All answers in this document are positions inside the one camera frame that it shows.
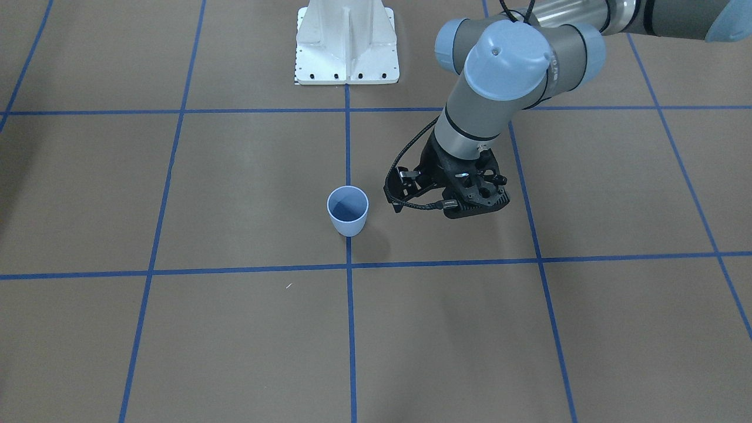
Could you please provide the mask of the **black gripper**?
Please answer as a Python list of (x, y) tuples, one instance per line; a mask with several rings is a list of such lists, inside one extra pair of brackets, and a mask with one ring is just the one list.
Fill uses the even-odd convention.
[(418, 195), (441, 189), (444, 200), (457, 205), (444, 209), (449, 219), (461, 219), (499, 211), (510, 203), (505, 190), (507, 179), (499, 173), (499, 164), (491, 150), (475, 160), (460, 160), (447, 153), (431, 131), (418, 166)]

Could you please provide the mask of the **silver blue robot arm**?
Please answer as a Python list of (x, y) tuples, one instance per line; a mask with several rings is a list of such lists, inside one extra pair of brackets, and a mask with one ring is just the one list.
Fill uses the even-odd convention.
[(750, 36), (749, 1), (531, 2), (481, 21), (455, 19), (438, 33), (435, 56), (458, 75), (413, 172), (393, 169), (407, 200), (442, 189), (424, 210), (449, 219), (509, 203), (492, 145), (513, 115), (579, 88), (605, 63), (605, 37), (637, 33), (734, 42)]

